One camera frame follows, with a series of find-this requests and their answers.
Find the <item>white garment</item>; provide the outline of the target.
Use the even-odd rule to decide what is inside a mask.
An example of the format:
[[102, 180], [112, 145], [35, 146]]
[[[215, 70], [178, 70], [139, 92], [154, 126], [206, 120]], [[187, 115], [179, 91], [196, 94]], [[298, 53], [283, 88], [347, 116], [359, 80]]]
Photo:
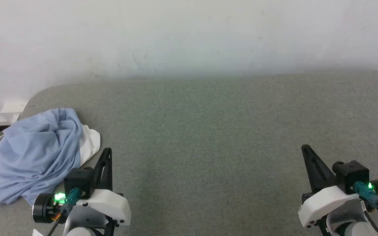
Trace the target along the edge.
[[82, 136], [79, 141], [80, 167], [99, 151], [100, 145], [100, 133], [82, 124]]

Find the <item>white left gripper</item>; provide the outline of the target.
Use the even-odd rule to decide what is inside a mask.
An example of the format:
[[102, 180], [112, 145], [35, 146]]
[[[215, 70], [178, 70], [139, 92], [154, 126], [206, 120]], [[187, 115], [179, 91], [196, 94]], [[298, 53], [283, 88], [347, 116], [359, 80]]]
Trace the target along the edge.
[[[65, 230], [77, 227], [89, 230], [114, 230], [131, 224], [132, 212], [128, 200], [114, 193], [112, 177], [112, 150], [103, 149], [94, 168], [96, 190], [88, 200], [78, 200], [67, 218], [60, 220]], [[66, 200], [66, 194], [40, 194], [33, 208], [33, 220], [39, 224], [51, 224]]]

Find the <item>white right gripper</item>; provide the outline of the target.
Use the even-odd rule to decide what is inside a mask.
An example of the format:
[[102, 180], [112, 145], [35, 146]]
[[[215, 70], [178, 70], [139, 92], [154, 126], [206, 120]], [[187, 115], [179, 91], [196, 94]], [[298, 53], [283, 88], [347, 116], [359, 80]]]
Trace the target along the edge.
[[357, 193], [347, 195], [335, 186], [335, 175], [309, 145], [302, 145], [312, 193], [298, 211], [300, 223], [310, 228], [376, 228], [372, 210]]

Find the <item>grey fabric sofa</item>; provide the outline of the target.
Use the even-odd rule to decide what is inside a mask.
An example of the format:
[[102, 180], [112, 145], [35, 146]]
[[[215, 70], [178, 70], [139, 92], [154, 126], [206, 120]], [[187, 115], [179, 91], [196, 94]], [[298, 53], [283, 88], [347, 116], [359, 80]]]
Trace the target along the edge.
[[378, 71], [51, 87], [21, 118], [73, 108], [113, 151], [115, 236], [321, 236], [298, 219], [301, 146], [378, 178]]

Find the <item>light blue garment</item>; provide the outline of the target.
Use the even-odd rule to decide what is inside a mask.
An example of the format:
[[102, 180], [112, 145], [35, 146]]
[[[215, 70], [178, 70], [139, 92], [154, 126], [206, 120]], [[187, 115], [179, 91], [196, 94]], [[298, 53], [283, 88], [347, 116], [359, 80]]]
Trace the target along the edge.
[[0, 141], [0, 205], [24, 198], [33, 204], [82, 165], [83, 125], [71, 108], [50, 109], [19, 120]]

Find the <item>white wall socket box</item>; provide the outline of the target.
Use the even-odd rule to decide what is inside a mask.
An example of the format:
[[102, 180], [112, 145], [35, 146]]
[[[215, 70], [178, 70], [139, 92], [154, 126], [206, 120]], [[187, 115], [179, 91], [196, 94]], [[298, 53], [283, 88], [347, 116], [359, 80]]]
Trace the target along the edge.
[[23, 100], [6, 101], [0, 110], [0, 115], [6, 120], [7, 123], [13, 124], [18, 120], [26, 105], [27, 101]]

